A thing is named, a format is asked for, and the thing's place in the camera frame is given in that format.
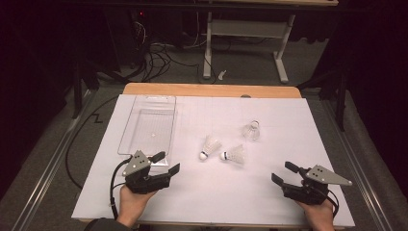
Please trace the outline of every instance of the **human hand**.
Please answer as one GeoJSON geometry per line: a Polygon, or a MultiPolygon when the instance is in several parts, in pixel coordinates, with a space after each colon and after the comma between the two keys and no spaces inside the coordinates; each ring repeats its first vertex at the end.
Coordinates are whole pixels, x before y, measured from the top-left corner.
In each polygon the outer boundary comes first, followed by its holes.
{"type": "Polygon", "coordinates": [[[147,201],[149,201],[155,193],[156,192],[136,194],[132,193],[127,186],[122,186],[120,189],[119,216],[116,221],[131,228],[143,213],[147,201]]]}
{"type": "Polygon", "coordinates": [[[306,219],[314,231],[333,231],[333,204],[324,200],[320,205],[308,205],[295,201],[305,211],[306,219]]]}

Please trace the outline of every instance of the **silver metal bar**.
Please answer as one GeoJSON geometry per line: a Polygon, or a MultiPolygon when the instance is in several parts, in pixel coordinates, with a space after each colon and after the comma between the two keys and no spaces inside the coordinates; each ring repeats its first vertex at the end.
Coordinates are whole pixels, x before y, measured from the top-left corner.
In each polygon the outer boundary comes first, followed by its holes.
{"type": "Polygon", "coordinates": [[[377,198],[377,195],[372,188],[369,179],[367,178],[366,174],[363,172],[360,163],[357,159],[356,154],[354,153],[347,136],[345,135],[344,132],[342,132],[337,125],[336,119],[335,119],[335,113],[333,108],[330,106],[330,103],[328,101],[321,101],[323,105],[323,109],[329,113],[329,119],[333,126],[336,128],[336,132],[338,133],[340,137],[340,141],[343,144],[348,163],[352,167],[352,174],[354,175],[356,179],[356,183],[362,193],[362,196],[364,197],[367,206],[371,212],[371,216],[375,222],[375,225],[377,226],[378,230],[381,231],[392,231],[393,227],[391,226],[390,222],[387,219],[387,216],[385,215],[382,206],[377,198]]]}
{"type": "Polygon", "coordinates": [[[91,99],[93,99],[94,93],[90,90],[87,90],[84,94],[84,107],[78,116],[75,119],[72,119],[70,122],[68,129],[66,130],[63,138],[61,139],[60,143],[57,146],[53,156],[51,157],[47,167],[45,168],[44,173],[38,180],[36,187],[34,188],[30,198],[28,199],[24,209],[22,210],[20,216],[18,217],[17,221],[14,224],[12,231],[18,230],[23,231],[27,230],[30,222],[32,221],[39,204],[41,203],[42,199],[45,196],[51,182],[62,162],[64,159],[64,153],[67,149],[68,144],[73,139],[74,131],[81,120],[82,114],[85,108],[89,105],[91,99]]]}

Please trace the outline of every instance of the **table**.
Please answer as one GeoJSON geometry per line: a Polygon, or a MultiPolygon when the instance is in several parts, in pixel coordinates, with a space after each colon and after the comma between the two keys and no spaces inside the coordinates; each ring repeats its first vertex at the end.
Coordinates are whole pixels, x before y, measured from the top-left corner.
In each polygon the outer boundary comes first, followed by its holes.
{"type": "MultiPolygon", "coordinates": [[[[171,179],[170,187],[159,191],[150,200],[140,223],[307,226],[302,210],[283,197],[281,189],[271,182],[270,174],[275,172],[286,182],[298,185],[300,176],[285,169],[285,161],[312,167],[319,160],[319,164],[329,169],[332,167],[306,100],[300,98],[296,88],[290,87],[128,85],[116,103],[73,218],[87,220],[113,216],[108,206],[108,188],[113,169],[121,162],[121,157],[116,154],[118,144],[135,94],[147,93],[182,95],[177,96],[178,116],[170,151],[170,165],[180,163],[181,169],[171,179]],[[212,94],[215,97],[202,96],[212,94]],[[238,97],[242,95],[253,98],[238,97]],[[247,109],[247,113],[239,113],[242,108],[247,109]],[[251,118],[259,119],[261,125],[261,137],[255,142],[246,141],[235,130],[237,123],[251,118]],[[201,162],[198,153],[205,134],[209,133],[222,137],[225,148],[243,142],[247,162],[242,166],[225,163],[217,155],[201,162]]],[[[116,182],[120,180],[123,181],[118,175],[116,182]]],[[[341,203],[335,226],[354,226],[340,187],[329,188],[341,203]]]]}
{"type": "MultiPolygon", "coordinates": [[[[259,4],[284,4],[293,6],[318,6],[328,7],[337,6],[339,2],[329,0],[210,0],[212,2],[225,3],[259,3],[259,4]]],[[[259,37],[280,39],[281,44],[277,51],[273,52],[273,59],[278,70],[281,83],[289,82],[285,67],[282,62],[283,52],[291,34],[294,22],[294,14],[289,15],[288,20],[284,22],[260,22],[260,21],[242,21],[242,20],[224,20],[213,19],[212,12],[208,12],[207,19],[207,43],[204,56],[203,78],[210,79],[212,74],[212,49],[211,38],[213,35],[237,36],[237,37],[259,37]]]]}

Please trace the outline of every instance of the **white metal stand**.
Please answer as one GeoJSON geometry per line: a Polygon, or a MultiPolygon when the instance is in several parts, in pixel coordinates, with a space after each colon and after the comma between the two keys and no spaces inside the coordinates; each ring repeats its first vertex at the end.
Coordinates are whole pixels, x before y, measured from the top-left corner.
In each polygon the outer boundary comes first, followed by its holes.
{"type": "Polygon", "coordinates": [[[237,36],[237,37],[259,37],[281,39],[279,50],[273,52],[276,67],[281,83],[289,82],[285,67],[282,62],[283,52],[288,43],[289,35],[294,22],[294,15],[290,15],[287,22],[260,22],[260,21],[239,21],[239,20],[218,20],[212,19],[213,14],[208,13],[207,19],[207,45],[204,57],[203,78],[211,77],[211,36],[237,36]]]}

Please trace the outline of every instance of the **clear plastic container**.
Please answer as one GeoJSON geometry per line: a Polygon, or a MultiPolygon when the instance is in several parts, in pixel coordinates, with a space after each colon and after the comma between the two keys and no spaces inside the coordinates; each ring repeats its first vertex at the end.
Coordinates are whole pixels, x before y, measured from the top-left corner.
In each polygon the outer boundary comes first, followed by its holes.
{"type": "Polygon", "coordinates": [[[152,166],[168,166],[175,107],[175,96],[137,95],[118,153],[134,155],[140,150],[149,157],[164,151],[166,157],[152,166]]]}

